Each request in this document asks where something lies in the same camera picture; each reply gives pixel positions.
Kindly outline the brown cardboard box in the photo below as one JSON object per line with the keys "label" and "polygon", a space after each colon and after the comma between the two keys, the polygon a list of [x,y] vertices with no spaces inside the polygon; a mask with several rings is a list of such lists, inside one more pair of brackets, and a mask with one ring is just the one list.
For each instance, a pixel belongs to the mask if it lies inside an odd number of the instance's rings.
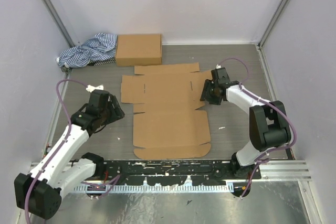
{"label": "brown cardboard box", "polygon": [[115,56],[119,67],[161,65],[162,35],[119,35]]}
{"label": "brown cardboard box", "polygon": [[199,158],[210,151],[208,116],[200,98],[211,77],[198,63],[136,66],[134,75],[123,75],[121,101],[133,104],[137,158]]}

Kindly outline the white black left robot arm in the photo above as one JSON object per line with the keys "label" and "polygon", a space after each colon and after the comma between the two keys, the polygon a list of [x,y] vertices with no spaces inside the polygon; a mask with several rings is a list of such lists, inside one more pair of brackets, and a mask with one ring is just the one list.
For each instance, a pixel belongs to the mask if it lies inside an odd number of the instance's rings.
{"label": "white black left robot arm", "polygon": [[17,207],[25,214],[45,220],[58,211],[62,200],[87,178],[100,180],[106,173],[103,157],[85,153],[72,168],[64,171],[76,151],[101,127],[124,118],[116,96],[94,89],[88,103],[70,118],[70,125],[44,159],[28,174],[14,180]]}

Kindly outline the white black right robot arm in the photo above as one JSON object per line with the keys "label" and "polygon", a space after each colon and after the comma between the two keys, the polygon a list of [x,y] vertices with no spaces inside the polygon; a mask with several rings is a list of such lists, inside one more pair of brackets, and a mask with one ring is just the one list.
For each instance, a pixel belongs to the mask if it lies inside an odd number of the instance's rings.
{"label": "white black right robot arm", "polygon": [[232,175],[243,179],[249,174],[251,165],[271,150],[291,141],[291,130],[285,106],[280,101],[268,101],[248,91],[240,82],[231,81],[224,67],[211,71],[212,78],[206,79],[201,101],[212,105],[230,102],[249,116],[249,142],[230,160]]}

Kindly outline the closed brown cardboard box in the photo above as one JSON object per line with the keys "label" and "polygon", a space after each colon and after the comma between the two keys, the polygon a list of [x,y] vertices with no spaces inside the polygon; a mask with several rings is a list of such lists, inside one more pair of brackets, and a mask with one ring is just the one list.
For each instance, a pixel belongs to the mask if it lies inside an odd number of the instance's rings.
{"label": "closed brown cardboard box", "polygon": [[115,56],[119,67],[161,65],[162,35],[119,35]]}

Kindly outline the blue white striped cloth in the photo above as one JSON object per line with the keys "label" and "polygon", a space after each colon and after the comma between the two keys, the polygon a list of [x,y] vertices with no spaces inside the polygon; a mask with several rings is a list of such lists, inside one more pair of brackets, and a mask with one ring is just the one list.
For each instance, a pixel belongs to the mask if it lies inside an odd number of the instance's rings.
{"label": "blue white striped cloth", "polygon": [[116,62],[118,36],[98,33],[83,44],[64,50],[56,59],[63,72],[74,68],[98,66]]}

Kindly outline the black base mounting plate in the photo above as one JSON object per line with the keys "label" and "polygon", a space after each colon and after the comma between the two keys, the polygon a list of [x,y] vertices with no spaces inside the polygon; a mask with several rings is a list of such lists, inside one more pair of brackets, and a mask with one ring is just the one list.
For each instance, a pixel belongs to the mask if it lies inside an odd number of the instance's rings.
{"label": "black base mounting plate", "polygon": [[220,159],[180,159],[180,160],[113,160],[104,161],[97,175],[84,182],[84,185],[111,179],[120,175],[117,185],[150,186],[183,185],[191,179],[193,186],[225,185],[227,180],[261,179],[260,170],[252,173],[254,165],[234,171],[229,161]]}

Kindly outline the aluminium front frame rail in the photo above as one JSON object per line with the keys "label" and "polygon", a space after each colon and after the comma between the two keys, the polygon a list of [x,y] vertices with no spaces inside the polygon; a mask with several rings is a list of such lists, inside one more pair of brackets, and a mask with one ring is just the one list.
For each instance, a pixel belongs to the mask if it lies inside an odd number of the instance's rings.
{"label": "aluminium front frame rail", "polygon": [[118,177],[119,185],[150,186],[160,184],[182,185],[188,180],[193,185],[224,182],[247,182],[252,180],[274,181],[310,181],[311,176],[303,161],[275,160],[259,167],[250,165],[235,171],[228,161],[223,160],[177,160],[177,161],[92,161],[81,158],[64,165],[49,164],[43,168],[37,164],[28,172],[28,177],[35,177],[41,171],[39,180],[46,180],[51,186],[59,187],[63,176],[87,180],[104,180],[111,183]]}

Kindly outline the right aluminium corner post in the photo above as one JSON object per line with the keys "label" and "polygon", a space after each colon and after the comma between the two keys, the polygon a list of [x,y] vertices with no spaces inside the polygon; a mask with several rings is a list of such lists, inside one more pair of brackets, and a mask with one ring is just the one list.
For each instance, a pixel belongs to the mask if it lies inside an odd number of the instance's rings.
{"label": "right aluminium corner post", "polygon": [[280,0],[275,13],[273,14],[270,22],[268,23],[265,32],[263,33],[259,43],[257,44],[259,49],[262,49],[265,45],[268,37],[270,36],[274,26],[276,25],[278,19],[280,18],[281,14],[284,12],[286,6],[288,5],[290,0]]}

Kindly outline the aluminium corner post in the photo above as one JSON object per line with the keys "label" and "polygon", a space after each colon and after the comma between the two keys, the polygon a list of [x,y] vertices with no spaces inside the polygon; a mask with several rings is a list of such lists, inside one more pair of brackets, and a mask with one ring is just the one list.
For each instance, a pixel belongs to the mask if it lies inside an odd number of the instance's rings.
{"label": "aluminium corner post", "polygon": [[290,0],[280,0],[275,13],[273,14],[270,22],[268,23],[265,32],[263,33],[259,43],[257,44],[259,49],[262,49],[265,45],[268,37],[270,36],[274,26],[276,25],[278,19],[280,18],[281,14],[284,12],[286,6],[288,5]]}
{"label": "aluminium corner post", "polygon": [[62,36],[64,37],[65,41],[67,42],[69,47],[74,47],[75,43],[74,41],[71,39],[70,34],[68,33],[68,30],[65,26],[65,24],[63,23],[63,21],[61,20],[57,10],[54,7],[54,4],[52,3],[51,0],[42,0],[44,6],[46,7],[46,9],[48,10],[49,14],[51,15],[53,21],[55,22],[57,28],[59,29],[60,33],[62,34]]}

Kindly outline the left aluminium corner post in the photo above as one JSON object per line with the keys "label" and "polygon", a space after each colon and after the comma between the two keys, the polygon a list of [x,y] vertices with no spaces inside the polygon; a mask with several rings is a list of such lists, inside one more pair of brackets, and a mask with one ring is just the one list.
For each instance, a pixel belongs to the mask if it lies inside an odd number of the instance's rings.
{"label": "left aluminium corner post", "polygon": [[51,15],[53,21],[55,22],[57,28],[59,29],[60,33],[62,34],[62,36],[64,37],[65,41],[67,42],[69,47],[74,47],[75,43],[74,41],[71,39],[70,34],[68,33],[68,30],[65,26],[65,24],[63,23],[63,21],[61,20],[57,10],[54,7],[54,4],[52,3],[51,0],[42,0],[44,6],[46,7],[46,9],[48,10],[49,14]]}

